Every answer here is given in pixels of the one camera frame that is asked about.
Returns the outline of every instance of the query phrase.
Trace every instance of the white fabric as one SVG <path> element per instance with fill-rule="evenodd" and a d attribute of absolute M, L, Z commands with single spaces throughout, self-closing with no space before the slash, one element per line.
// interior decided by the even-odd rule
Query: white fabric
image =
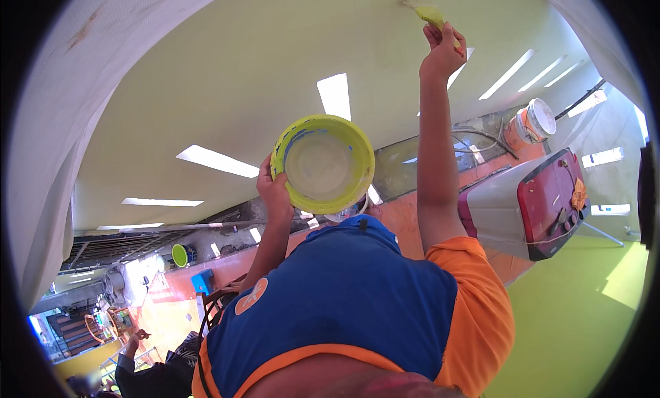
<path fill-rule="evenodd" d="M 71 0 L 54 22 L 16 110 L 4 196 L 26 309 L 70 251 L 73 186 L 112 91 L 147 50 L 211 1 Z"/>
<path fill-rule="evenodd" d="M 548 0 L 568 24 L 587 50 L 601 77 L 619 89 L 639 109 L 644 110 L 642 85 L 638 72 L 619 44 L 612 23 L 592 0 Z"/>

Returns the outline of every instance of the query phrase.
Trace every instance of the lime green bowl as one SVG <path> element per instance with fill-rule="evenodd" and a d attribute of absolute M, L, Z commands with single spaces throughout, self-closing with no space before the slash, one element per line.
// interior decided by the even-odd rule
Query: lime green bowl
<path fill-rule="evenodd" d="M 286 128 L 271 155 L 271 176 L 285 172 L 291 204 L 328 214 L 355 204 L 374 178 L 374 149 L 364 132 L 339 116 L 313 114 Z"/>

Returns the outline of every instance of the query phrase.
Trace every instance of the blue stool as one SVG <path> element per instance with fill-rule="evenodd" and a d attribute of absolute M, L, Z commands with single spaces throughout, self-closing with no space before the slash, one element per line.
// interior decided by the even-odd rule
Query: blue stool
<path fill-rule="evenodd" d="M 190 277 L 190 281 L 195 287 L 195 292 L 204 292 L 206 295 L 210 295 L 210 279 L 213 277 L 213 271 L 210 269 L 204 269 L 200 273 Z"/>

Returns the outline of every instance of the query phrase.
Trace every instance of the blue and orange shirt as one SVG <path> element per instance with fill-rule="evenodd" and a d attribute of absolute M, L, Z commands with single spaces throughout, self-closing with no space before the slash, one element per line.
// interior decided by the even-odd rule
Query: blue and orange shirt
<path fill-rule="evenodd" d="M 416 372 L 477 397 L 513 342 L 511 303 L 476 239 L 455 237 L 411 260 L 378 220 L 361 215 L 309 234 L 234 299 L 200 360 L 215 397 L 242 397 L 318 353 Z M 198 369 L 193 393 L 205 396 Z"/>

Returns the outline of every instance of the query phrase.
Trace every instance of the fluorescent light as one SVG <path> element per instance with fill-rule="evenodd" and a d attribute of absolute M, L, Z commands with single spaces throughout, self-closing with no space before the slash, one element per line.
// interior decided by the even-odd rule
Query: fluorescent light
<path fill-rule="evenodd" d="M 316 218 L 313 218 L 313 219 L 307 221 L 307 224 L 309 225 L 310 229 L 314 229 L 314 228 L 319 227 L 319 221 L 317 221 Z"/>
<path fill-rule="evenodd" d="M 467 48 L 467 60 L 470 60 L 470 56 L 472 56 L 472 52 L 474 52 L 474 47 L 468 47 Z M 460 66 L 458 68 L 457 71 L 451 73 L 451 76 L 450 76 L 449 80 L 447 80 L 447 90 L 450 89 L 451 83 L 453 83 L 453 81 L 456 80 L 456 77 L 458 77 L 458 73 L 460 73 L 461 70 L 463 70 L 463 68 L 467 64 L 467 60 L 465 61 L 465 63 L 462 66 Z"/>
<path fill-rule="evenodd" d="M 99 226 L 98 228 L 96 228 L 96 230 L 157 228 L 162 224 L 163 224 L 163 222 L 144 223 L 144 224 L 122 224 L 122 225 L 112 225 L 112 226 Z"/>
<path fill-rule="evenodd" d="M 261 234 L 259 233 L 259 230 L 257 228 L 250 229 L 250 233 L 252 234 L 252 237 L 254 238 L 255 242 L 257 243 L 261 242 Z"/>
<path fill-rule="evenodd" d="M 72 285 L 72 284 L 74 284 L 74 283 L 87 282 L 87 280 L 92 280 L 92 278 L 79 279 L 79 280 L 72 280 L 72 281 L 69 282 L 69 285 Z"/>
<path fill-rule="evenodd" d="M 208 148 L 192 145 L 185 151 L 176 155 L 178 159 L 198 163 L 223 172 L 233 173 L 246 178 L 256 178 L 259 174 L 259 168 L 251 164 L 237 161 L 229 156 L 221 155 L 218 152 L 210 151 Z"/>
<path fill-rule="evenodd" d="M 481 95 L 479 100 L 483 100 L 491 97 L 493 93 L 495 93 L 497 89 L 499 89 L 508 79 L 511 79 L 511 76 L 516 74 L 516 71 L 518 71 L 520 67 L 523 67 L 523 64 L 527 63 L 527 60 L 529 60 L 532 56 L 534 56 L 534 53 L 536 53 L 536 49 L 531 48 L 527 50 L 523 55 L 523 57 L 520 57 L 518 61 L 514 63 L 514 65 L 512 65 L 511 68 L 508 69 L 506 73 L 504 73 L 504 75 L 495 82 L 494 85 L 491 86 L 490 89 L 486 90 L 486 92 L 483 95 Z"/>
<path fill-rule="evenodd" d="M 535 78 L 533 78 L 529 83 L 527 83 L 526 85 L 524 85 L 523 87 L 521 87 L 520 90 L 518 90 L 518 91 L 519 91 L 519 92 L 524 92 L 526 89 L 529 89 L 534 83 L 536 83 L 537 81 L 539 81 L 539 80 L 541 79 L 541 77 L 545 76 L 546 74 L 548 74 L 548 72 L 549 72 L 550 70 L 554 69 L 554 66 L 556 66 L 556 65 L 559 64 L 559 63 L 561 63 L 562 60 L 566 58 L 566 56 L 567 56 L 567 55 L 564 55 L 564 56 L 559 57 L 557 60 L 554 61 L 554 63 L 552 63 L 551 65 L 549 65 L 548 67 L 546 67 L 542 72 L 540 72 L 540 73 L 539 73 Z"/>
<path fill-rule="evenodd" d="M 634 104 L 633 107 L 635 107 L 635 114 L 637 115 L 637 121 L 639 122 L 639 129 L 641 129 L 641 136 L 644 138 L 644 141 L 646 142 L 647 141 L 646 139 L 649 138 L 649 130 L 646 127 L 646 116 Z"/>
<path fill-rule="evenodd" d="M 607 96 L 605 96 L 605 92 L 602 90 L 596 90 L 594 93 L 591 94 L 591 96 L 582 100 L 582 102 L 579 105 L 569 110 L 568 117 L 572 118 L 573 116 L 580 114 L 585 110 L 589 110 L 593 106 L 596 106 L 597 104 L 602 103 L 606 100 L 607 100 Z"/>
<path fill-rule="evenodd" d="M 369 189 L 367 189 L 367 195 L 369 195 L 369 199 L 374 202 L 374 204 L 383 203 L 383 199 L 380 198 L 380 195 L 378 194 L 378 191 L 375 189 L 374 185 L 369 185 Z"/>
<path fill-rule="evenodd" d="M 319 89 L 326 114 L 334 114 L 350 121 L 351 102 L 349 100 L 349 82 L 346 73 L 318 80 L 316 86 Z"/>
<path fill-rule="evenodd" d="M 594 216 L 626 216 L 630 213 L 630 204 L 592 204 L 591 214 Z"/>
<path fill-rule="evenodd" d="M 86 275 L 94 275 L 94 271 L 90 270 L 89 272 L 74 273 L 73 275 L 70 276 L 74 278 L 74 277 L 84 277 Z"/>
<path fill-rule="evenodd" d="M 582 156 L 582 165 L 585 168 L 590 168 L 592 166 L 598 166 L 599 164 L 620 161 L 621 159 L 623 159 L 623 150 L 621 147 L 616 147 L 605 152 Z"/>
<path fill-rule="evenodd" d="M 127 197 L 121 204 L 147 204 L 149 206 L 190 206 L 194 207 L 204 201 L 180 201 L 170 199 L 139 199 L 137 197 Z"/>
<path fill-rule="evenodd" d="M 568 73 L 570 73 L 571 70 L 575 69 L 575 68 L 577 67 L 577 65 L 580 64 L 580 63 L 582 63 L 582 60 L 580 60 L 578 63 L 573 64 L 573 65 L 572 65 L 571 67 L 569 67 L 565 72 L 563 72 L 562 74 L 558 75 L 557 78 L 556 78 L 555 80 L 549 82 L 547 85 L 545 85 L 545 86 L 543 86 L 543 87 L 545 87 L 545 88 L 547 89 L 548 87 L 552 86 L 554 83 L 557 82 L 557 80 L 561 79 L 562 77 L 564 77 L 565 75 L 567 75 Z"/>
<path fill-rule="evenodd" d="M 216 245 L 215 242 L 213 242 L 210 245 L 210 249 L 213 251 L 213 254 L 215 255 L 215 257 L 220 256 L 220 250 L 218 249 L 218 245 Z"/>

